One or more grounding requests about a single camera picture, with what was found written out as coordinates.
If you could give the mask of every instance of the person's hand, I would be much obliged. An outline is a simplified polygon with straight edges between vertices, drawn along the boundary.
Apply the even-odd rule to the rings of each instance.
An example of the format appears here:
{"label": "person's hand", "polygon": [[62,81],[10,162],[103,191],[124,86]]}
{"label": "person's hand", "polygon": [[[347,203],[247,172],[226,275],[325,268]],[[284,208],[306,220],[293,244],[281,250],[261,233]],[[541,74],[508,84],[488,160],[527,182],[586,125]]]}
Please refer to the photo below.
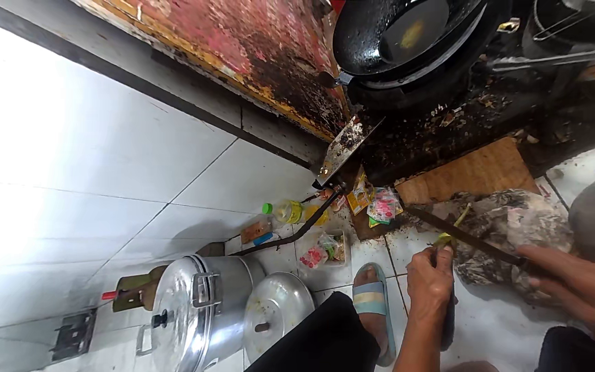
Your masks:
{"label": "person's hand", "polygon": [[438,250],[435,267],[430,260],[434,253],[434,247],[424,249],[413,256],[407,267],[410,317],[417,321],[443,319],[451,295],[453,250],[450,246]]}
{"label": "person's hand", "polygon": [[560,300],[564,310],[582,320],[595,339],[595,263],[557,249],[520,246],[516,252],[552,275],[530,278],[530,284]]}

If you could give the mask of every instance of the sandal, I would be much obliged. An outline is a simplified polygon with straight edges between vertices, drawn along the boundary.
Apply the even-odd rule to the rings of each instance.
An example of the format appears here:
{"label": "sandal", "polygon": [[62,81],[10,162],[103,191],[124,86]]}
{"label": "sandal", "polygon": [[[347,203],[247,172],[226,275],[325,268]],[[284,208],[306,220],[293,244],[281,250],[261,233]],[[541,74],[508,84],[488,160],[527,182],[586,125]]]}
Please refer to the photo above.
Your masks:
{"label": "sandal", "polygon": [[362,266],[359,273],[366,271],[369,266],[376,270],[378,281],[376,283],[362,284],[352,287],[352,303],[358,314],[371,312],[385,316],[387,325],[387,351],[378,357],[376,362],[380,367],[389,367],[396,359],[396,345],[394,343],[394,332],[392,332],[392,318],[389,316],[389,299],[387,297],[387,281],[385,274],[377,263],[368,263]]}

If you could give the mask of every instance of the knife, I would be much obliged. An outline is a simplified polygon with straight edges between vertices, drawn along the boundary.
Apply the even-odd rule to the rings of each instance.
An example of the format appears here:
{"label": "knife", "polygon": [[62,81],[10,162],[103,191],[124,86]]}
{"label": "knife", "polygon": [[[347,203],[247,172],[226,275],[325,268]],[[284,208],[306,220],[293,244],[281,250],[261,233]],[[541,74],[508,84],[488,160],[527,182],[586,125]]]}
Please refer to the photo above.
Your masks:
{"label": "knife", "polygon": [[511,265],[515,265],[518,267],[526,267],[528,262],[527,258],[525,257],[518,257],[514,256],[510,253],[507,253],[499,248],[495,248],[492,245],[488,244],[487,242],[472,236],[458,227],[442,220],[439,217],[431,215],[430,213],[426,212],[425,210],[417,209],[408,207],[405,209],[406,212],[410,213],[413,216],[419,217],[420,220],[424,221],[427,224],[430,224],[434,228],[441,230],[444,233],[450,234],[454,238],[469,244],[473,248],[480,249],[482,252],[488,254],[493,258],[500,259],[504,262],[507,262]]}

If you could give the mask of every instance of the plastic bag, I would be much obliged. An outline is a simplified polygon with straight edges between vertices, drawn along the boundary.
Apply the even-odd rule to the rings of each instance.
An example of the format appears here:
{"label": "plastic bag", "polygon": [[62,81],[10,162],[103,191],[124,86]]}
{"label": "plastic bag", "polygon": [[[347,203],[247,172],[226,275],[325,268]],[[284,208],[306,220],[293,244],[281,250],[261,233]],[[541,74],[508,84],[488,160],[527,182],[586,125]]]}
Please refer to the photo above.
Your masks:
{"label": "plastic bag", "polygon": [[300,262],[310,269],[315,269],[321,263],[327,261],[327,251],[318,245],[311,247],[307,253],[300,257]]}
{"label": "plastic bag", "polygon": [[366,214],[379,223],[388,223],[403,212],[401,202],[389,187],[377,187]]}
{"label": "plastic bag", "polygon": [[334,261],[343,261],[346,258],[344,253],[343,236],[329,235],[323,233],[317,242],[318,247],[325,249],[327,258]]}

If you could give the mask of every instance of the foot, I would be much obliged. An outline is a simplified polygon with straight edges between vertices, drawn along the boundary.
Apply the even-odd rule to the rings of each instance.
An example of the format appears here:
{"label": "foot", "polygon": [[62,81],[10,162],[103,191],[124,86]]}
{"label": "foot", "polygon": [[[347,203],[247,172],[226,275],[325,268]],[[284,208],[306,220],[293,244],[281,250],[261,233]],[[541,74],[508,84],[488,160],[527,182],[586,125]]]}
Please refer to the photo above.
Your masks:
{"label": "foot", "polygon": [[[355,276],[355,280],[352,283],[353,287],[359,287],[363,284],[376,283],[378,276],[376,269],[373,266],[369,266],[366,270],[360,272]],[[359,321],[362,322],[364,329],[372,334],[378,346],[380,347],[380,355],[384,355],[387,352],[388,340],[387,340],[387,323],[385,322],[385,316],[374,313],[363,313],[359,314]]]}

